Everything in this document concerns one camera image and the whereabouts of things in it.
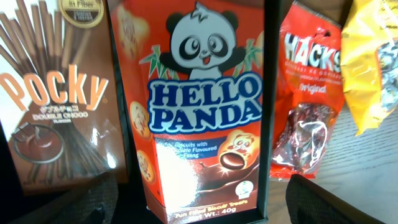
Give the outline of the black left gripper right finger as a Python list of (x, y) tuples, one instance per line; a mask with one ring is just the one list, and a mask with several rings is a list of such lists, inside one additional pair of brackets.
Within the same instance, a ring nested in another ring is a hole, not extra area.
[(293, 224), (383, 224), (299, 174), (291, 176), (285, 200)]

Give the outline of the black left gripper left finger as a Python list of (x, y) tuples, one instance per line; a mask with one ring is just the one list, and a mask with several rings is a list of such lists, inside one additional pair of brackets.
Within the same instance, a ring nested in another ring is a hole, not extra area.
[(110, 224), (118, 202), (118, 183), (105, 172), (11, 224)]

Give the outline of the brown Pocky box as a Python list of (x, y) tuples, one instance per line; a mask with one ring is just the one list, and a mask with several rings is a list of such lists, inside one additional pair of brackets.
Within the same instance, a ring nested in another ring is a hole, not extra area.
[(128, 180), (105, 0), (1, 0), (1, 132), (26, 195)]

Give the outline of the red Hacks candy bag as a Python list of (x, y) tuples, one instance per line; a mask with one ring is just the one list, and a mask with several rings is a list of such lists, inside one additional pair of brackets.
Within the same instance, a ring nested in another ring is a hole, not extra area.
[(341, 27), (294, 1), (280, 25), (270, 177), (315, 178), (344, 104)]

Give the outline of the red Hello Panda box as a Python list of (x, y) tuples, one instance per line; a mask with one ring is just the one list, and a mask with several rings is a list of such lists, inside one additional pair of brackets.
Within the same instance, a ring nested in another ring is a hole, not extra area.
[(109, 1), (147, 207), (193, 223), (257, 207), (260, 1)]

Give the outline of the yellow Hacks candy bag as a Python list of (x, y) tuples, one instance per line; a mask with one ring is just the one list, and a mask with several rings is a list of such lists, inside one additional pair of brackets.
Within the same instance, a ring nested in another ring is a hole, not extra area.
[(355, 0), (341, 33), (343, 93), (358, 134), (397, 109), (397, 0)]

